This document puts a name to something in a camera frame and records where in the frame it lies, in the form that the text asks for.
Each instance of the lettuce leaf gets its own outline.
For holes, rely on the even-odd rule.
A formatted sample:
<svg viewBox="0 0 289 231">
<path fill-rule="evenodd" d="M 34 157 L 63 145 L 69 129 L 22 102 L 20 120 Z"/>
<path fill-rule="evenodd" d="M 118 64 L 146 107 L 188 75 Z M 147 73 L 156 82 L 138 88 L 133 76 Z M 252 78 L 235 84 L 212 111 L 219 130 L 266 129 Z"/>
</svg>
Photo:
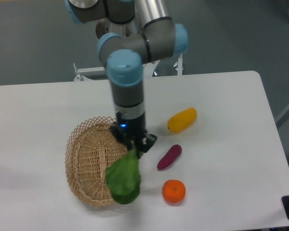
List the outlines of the lettuce leaf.
<svg viewBox="0 0 289 231">
<path fill-rule="evenodd" d="M 105 170 L 105 182 L 113 199 L 122 205 L 133 202 L 140 193 L 140 173 L 135 147 Z"/>
</svg>

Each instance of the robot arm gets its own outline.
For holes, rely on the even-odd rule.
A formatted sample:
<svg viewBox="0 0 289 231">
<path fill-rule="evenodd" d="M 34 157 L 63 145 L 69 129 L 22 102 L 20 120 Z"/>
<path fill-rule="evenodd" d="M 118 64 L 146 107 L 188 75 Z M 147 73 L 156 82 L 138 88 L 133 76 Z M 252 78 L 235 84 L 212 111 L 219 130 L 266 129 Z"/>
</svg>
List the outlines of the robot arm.
<svg viewBox="0 0 289 231">
<path fill-rule="evenodd" d="M 74 22 L 107 18 L 113 25 L 98 41 L 98 55 L 110 80 L 117 117 L 111 131 L 128 148 L 133 141 L 139 154 L 147 152 L 157 138 L 145 129 L 142 64 L 187 51 L 186 29 L 172 22 L 164 0 L 65 1 Z M 113 33 L 112 28 L 130 26 L 135 21 L 135 3 L 140 33 Z"/>
</svg>

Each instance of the purple sweet potato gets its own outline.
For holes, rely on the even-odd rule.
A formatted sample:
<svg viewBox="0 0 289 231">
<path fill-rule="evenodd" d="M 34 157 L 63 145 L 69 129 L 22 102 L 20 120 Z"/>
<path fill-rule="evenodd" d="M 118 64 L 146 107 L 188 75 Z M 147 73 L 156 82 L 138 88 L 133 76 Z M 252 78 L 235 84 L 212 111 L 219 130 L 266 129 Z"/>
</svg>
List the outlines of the purple sweet potato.
<svg viewBox="0 0 289 231">
<path fill-rule="evenodd" d="M 178 144 L 172 146 L 168 152 L 158 163 L 158 170 L 164 170 L 168 168 L 182 153 L 182 147 Z"/>
</svg>

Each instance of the woven basket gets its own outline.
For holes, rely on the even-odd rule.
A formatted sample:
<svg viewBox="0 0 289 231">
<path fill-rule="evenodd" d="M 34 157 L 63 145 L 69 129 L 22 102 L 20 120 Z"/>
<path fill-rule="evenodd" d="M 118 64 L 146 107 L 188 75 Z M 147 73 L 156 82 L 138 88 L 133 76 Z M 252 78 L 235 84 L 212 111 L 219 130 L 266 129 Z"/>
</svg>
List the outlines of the woven basket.
<svg viewBox="0 0 289 231">
<path fill-rule="evenodd" d="M 74 195 L 88 205 L 114 203 L 105 184 L 105 169 L 127 152 L 109 131 L 115 121 L 111 117 L 89 119 L 77 126 L 67 142 L 67 182 Z"/>
</svg>

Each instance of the yellow mango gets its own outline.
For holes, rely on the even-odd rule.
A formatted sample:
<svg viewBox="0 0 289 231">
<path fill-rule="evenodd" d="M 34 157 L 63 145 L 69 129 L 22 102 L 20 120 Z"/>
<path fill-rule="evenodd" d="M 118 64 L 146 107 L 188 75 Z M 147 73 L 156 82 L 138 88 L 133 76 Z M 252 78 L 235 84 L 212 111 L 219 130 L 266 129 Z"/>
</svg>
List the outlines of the yellow mango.
<svg viewBox="0 0 289 231">
<path fill-rule="evenodd" d="M 175 114 L 168 120 L 168 129 L 174 133 L 181 132 L 191 126 L 196 120 L 196 117 L 196 109 L 193 107 L 187 108 L 184 111 Z"/>
</svg>

